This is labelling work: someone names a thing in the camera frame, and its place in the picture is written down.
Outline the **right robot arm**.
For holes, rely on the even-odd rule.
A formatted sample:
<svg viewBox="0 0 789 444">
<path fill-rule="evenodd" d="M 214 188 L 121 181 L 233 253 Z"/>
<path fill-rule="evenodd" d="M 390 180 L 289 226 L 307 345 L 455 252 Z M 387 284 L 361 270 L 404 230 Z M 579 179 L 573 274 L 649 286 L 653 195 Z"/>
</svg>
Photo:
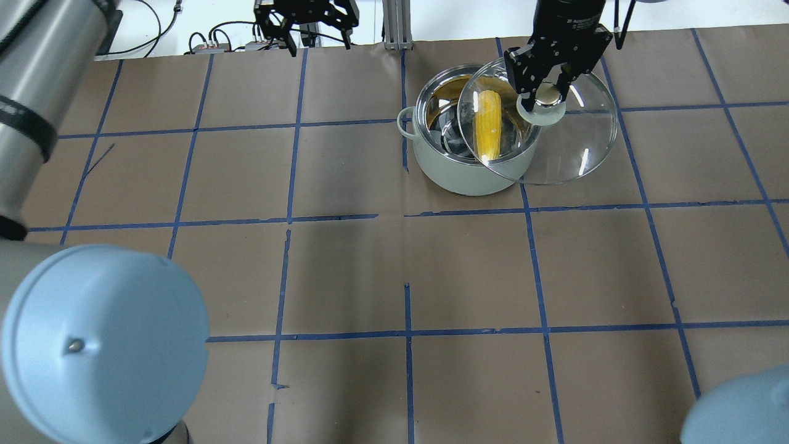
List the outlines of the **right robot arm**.
<svg viewBox="0 0 789 444">
<path fill-rule="evenodd" d="M 636 1 L 629 2 L 621 20 L 620 2 L 615 1 L 610 31 L 601 23 L 604 1 L 538 1 L 526 45 L 510 47 L 502 56 L 509 84 L 518 93 L 524 112 L 534 113 L 538 105 L 550 106 L 536 96 L 553 68 L 560 67 L 554 85 L 563 103 L 570 85 L 592 72 L 611 42 L 622 49 L 636 5 Z"/>
</svg>

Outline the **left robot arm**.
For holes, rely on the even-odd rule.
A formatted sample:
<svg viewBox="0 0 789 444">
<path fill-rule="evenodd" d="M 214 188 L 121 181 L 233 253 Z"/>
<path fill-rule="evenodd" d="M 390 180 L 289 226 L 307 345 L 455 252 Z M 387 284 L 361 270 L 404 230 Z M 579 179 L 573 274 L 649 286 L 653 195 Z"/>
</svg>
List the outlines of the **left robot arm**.
<svg viewBox="0 0 789 444">
<path fill-rule="evenodd" d="M 2 442 L 192 443 L 208 365 L 189 273 L 119 245 L 26 241 L 22 210 L 115 1 L 2 2 Z"/>
</svg>

